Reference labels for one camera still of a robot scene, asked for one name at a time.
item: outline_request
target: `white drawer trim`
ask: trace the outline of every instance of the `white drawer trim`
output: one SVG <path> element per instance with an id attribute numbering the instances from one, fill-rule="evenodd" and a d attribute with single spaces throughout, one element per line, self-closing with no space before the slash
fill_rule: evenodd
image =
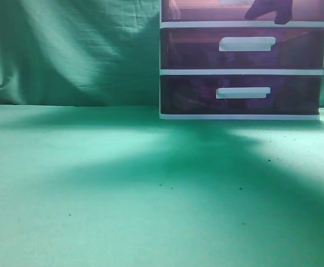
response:
<path id="1" fill-rule="evenodd" d="M 319 121 L 320 115 L 170 115 L 160 114 L 165 120 L 269 120 L 269 121 Z"/>
<path id="2" fill-rule="evenodd" d="M 300 75 L 323 76 L 324 70 L 257 70 L 257 69 L 220 69 L 220 70 L 160 70 L 160 75 Z"/>
<path id="3" fill-rule="evenodd" d="M 275 28 L 324 28 L 324 22 L 290 21 L 285 25 L 273 21 L 178 21 L 161 22 L 160 28 L 222 28 L 222 27 L 275 27 Z"/>

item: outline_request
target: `green tabletop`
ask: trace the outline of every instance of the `green tabletop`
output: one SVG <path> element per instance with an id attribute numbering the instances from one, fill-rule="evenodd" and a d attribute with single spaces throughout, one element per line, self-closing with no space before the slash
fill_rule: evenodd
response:
<path id="1" fill-rule="evenodd" d="M 0 106 L 0 267 L 324 267 L 321 116 Z"/>

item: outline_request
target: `wrinkled fabric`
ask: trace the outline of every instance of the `wrinkled fabric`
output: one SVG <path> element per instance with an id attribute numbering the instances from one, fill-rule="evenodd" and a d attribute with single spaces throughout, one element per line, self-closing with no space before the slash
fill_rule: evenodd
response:
<path id="1" fill-rule="evenodd" d="M 0 104 L 158 101 L 159 0 L 0 0 Z"/>

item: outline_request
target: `white drawer handle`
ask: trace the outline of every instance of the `white drawer handle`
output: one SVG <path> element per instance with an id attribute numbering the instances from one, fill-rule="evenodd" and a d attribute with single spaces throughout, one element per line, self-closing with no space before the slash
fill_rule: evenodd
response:
<path id="1" fill-rule="evenodd" d="M 275 44 L 275 37 L 224 37 L 220 41 L 219 51 L 271 51 Z"/>
<path id="2" fill-rule="evenodd" d="M 266 98 L 270 87 L 235 87 L 217 89 L 217 99 Z"/>
<path id="3" fill-rule="evenodd" d="M 252 5 L 254 0 L 219 0 L 220 4 L 247 4 Z"/>

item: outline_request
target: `drawer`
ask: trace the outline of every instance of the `drawer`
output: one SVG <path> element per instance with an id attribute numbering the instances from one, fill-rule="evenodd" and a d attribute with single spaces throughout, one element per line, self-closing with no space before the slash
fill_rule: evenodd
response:
<path id="1" fill-rule="evenodd" d="M 162 22 L 324 21 L 324 0 L 162 0 Z"/>
<path id="2" fill-rule="evenodd" d="M 321 76 L 160 77 L 162 115 L 319 115 Z"/>
<path id="3" fill-rule="evenodd" d="M 323 69 L 324 29 L 161 30 L 161 69 Z"/>

